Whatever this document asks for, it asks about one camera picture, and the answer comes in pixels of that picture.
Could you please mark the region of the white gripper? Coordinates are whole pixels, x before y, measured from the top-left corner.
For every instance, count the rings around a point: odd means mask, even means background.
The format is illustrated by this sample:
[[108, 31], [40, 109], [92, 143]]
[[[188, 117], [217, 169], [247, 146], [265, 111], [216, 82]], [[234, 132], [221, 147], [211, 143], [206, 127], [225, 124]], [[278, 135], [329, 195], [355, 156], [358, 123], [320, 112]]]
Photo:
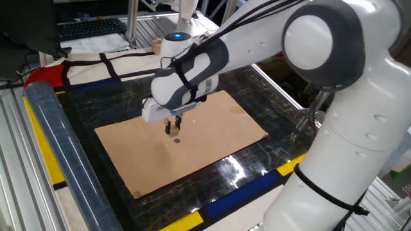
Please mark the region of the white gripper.
[[170, 110], [160, 106], [153, 98], [146, 98], [143, 100], [142, 117], [148, 123], [154, 123], [164, 119], [165, 132], [169, 135], [171, 132], [171, 121], [168, 119], [169, 117], [175, 116], [175, 126], [180, 130], [184, 113], [199, 107], [202, 103], [203, 101], [194, 101]]

